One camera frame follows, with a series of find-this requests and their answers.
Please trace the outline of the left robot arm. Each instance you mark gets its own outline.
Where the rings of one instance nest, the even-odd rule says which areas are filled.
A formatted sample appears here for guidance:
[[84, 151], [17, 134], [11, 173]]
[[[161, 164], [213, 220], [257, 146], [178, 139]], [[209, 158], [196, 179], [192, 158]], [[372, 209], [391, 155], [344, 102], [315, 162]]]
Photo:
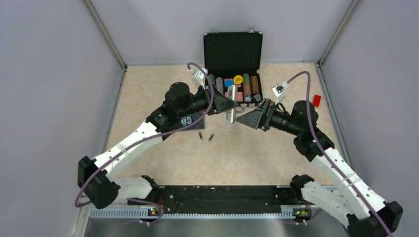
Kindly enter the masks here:
[[118, 196], [121, 187], [114, 179], [134, 159], [172, 134], [186, 130], [181, 119], [198, 112], [203, 114], [192, 122], [195, 125], [206, 115], [235, 109], [238, 103], [212, 87], [200, 86], [196, 94], [184, 82], [172, 84], [165, 93], [160, 107], [123, 141], [93, 158], [87, 156], [78, 162], [77, 185], [80, 191], [75, 207], [92, 203], [97, 209], [109, 206]]

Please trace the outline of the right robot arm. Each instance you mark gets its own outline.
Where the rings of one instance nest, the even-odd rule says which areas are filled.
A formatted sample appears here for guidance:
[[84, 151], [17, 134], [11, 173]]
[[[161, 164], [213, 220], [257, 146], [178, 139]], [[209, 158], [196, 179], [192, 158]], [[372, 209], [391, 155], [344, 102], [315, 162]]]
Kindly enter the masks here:
[[290, 113], [281, 112], [272, 101], [237, 117], [236, 121], [253, 129], [271, 128], [294, 135], [297, 151], [322, 171], [336, 192], [325, 189], [308, 175], [297, 175], [290, 183], [295, 203], [310, 202], [337, 219], [352, 237], [390, 237], [397, 230], [403, 208], [388, 202], [369, 187], [348, 165], [331, 139], [317, 126], [314, 106], [295, 102]]

